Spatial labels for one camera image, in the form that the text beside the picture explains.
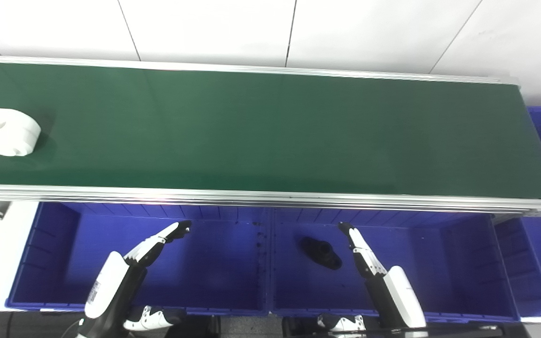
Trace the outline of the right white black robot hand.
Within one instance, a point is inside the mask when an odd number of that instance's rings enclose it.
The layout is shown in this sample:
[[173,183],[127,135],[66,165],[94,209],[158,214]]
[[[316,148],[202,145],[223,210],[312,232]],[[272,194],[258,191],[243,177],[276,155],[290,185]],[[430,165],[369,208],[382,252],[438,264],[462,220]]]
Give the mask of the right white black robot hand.
[[352,224],[340,222],[338,228],[348,239],[355,267],[379,315],[376,325],[381,329],[425,328],[425,315],[403,268],[386,269]]

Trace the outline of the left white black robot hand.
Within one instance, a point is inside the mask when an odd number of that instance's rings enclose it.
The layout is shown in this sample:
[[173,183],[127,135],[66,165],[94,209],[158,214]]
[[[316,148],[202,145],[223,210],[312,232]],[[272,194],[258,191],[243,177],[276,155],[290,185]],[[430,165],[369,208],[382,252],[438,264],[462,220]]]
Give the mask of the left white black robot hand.
[[187,317],[184,309],[134,307],[133,300],[166,244],[189,233],[192,222],[178,221],[137,244],[127,254],[111,252],[85,303],[78,338],[126,338],[131,332],[169,329]]

